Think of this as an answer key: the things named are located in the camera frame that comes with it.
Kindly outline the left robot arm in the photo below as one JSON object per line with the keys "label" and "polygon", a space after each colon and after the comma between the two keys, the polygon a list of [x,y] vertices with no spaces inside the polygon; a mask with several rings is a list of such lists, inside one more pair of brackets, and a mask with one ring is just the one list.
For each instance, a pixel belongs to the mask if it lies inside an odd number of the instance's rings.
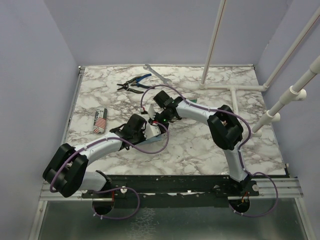
{"label": "left robot arm", "polygon": [[137,148],[154,137],[166,133],[168,128],[156,121],[146,120],[133,114],[128,122],[111,129],[106,135],[78,146],[62,144],[43,172],[43,179],[49,183],[52,193],[68,198],[76,191],[94,191],[97,196],[106,197],[111,190],[107,177],[97,170],[87,172],[87,167],[108,154]]}

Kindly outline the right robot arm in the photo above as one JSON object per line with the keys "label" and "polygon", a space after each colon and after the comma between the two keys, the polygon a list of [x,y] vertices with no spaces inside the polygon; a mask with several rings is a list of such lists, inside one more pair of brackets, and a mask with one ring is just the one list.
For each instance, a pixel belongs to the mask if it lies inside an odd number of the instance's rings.
{"label": "right robot arm", "polygon": [[243,140],[243,127],[227,105],[221,107],[203,106],[183,99],[181,96],[173,99],[165,91],[160,91],[153,100],[163,109],[155,115],[161,123],[167,123],[174,117],[187,118],[205,124],[209,127],[216,146],[223,150],[229,167],[229,176],[233,180],[229,189],[240,196],[248,189],[245,172],[239,157],[238,147]]}

